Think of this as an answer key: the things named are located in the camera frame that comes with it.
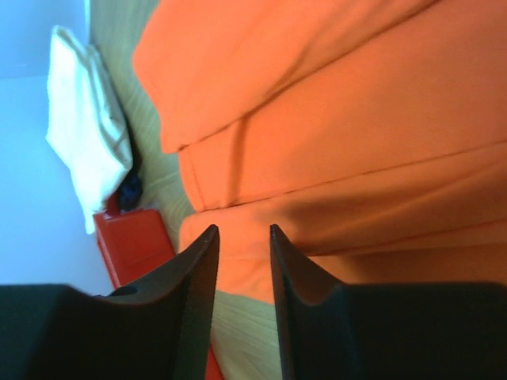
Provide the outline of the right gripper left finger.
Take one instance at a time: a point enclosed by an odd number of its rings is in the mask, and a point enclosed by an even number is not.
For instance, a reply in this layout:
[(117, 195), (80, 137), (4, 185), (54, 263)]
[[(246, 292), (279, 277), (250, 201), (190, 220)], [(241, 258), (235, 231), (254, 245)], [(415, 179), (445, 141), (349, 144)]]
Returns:
[(67, 285), (1, 288), (4, 379), (202, 379), (219, 230), (106, 296)]

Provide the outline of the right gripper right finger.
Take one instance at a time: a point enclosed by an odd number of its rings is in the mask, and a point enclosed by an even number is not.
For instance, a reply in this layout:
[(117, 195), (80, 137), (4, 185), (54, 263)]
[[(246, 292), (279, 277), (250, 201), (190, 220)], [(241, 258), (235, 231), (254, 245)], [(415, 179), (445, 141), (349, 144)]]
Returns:
[(277, 225), (270, 261), (285, 379), (503, 379), (506, 288), (347, 284)]

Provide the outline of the orange t-shirt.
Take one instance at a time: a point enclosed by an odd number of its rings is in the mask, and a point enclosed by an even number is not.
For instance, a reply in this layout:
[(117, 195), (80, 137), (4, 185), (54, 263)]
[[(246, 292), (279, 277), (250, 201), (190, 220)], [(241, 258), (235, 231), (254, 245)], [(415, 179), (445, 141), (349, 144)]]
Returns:
[(347, 283), (506, 281), (505, 2), (162, 1), (133, 65), (219, 290), (272, 301), (272, 224)]

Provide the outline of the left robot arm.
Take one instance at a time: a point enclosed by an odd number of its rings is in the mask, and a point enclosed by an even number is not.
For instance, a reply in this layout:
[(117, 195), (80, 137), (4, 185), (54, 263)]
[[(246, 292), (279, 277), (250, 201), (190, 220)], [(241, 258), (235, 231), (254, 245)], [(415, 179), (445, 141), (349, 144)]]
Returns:
[(129, 173), (116, 191), (117, 203), (121, 211), (137, 208), (143, 194), (142, 181), (137, 173)]

